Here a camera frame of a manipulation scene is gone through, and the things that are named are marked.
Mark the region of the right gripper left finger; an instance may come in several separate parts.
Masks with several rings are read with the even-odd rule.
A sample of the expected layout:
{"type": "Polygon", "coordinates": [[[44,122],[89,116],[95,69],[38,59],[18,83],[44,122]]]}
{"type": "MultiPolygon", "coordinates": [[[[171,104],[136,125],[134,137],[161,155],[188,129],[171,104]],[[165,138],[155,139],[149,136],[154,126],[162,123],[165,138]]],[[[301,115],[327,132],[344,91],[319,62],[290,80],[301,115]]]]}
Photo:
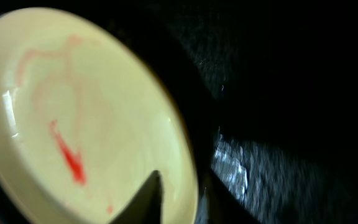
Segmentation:
{"type": "Polygon", "coordinates": [[[126,208],[110,224],[161,224],[163,185],[160,172],[154,170],[126,208]]]}

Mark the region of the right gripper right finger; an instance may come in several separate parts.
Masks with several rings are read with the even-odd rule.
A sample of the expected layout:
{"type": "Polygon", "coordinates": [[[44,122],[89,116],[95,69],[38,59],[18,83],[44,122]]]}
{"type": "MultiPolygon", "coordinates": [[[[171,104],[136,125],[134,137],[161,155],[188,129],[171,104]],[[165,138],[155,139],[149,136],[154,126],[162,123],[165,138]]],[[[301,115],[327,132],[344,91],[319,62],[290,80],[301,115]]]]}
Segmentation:
{"type": "Polygon", "coordinates": [[[204,177],[208,205],[208,223],[259,224],[232,196],[212,169],[204,177]]]}

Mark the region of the yellow plate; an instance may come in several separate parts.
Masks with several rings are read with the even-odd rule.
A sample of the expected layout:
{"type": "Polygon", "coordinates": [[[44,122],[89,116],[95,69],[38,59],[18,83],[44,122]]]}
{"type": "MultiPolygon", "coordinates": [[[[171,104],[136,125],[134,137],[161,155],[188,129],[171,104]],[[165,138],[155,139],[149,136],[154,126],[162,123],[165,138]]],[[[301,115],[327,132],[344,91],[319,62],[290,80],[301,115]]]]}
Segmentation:
{"type": "Polygon", "coordinates": [[[33,7],[0,16],[0,186],[31,223],[109,223],[162,179],[162,223],[193,223],[198,181],[157,77],[92,22],[33,7]]]}

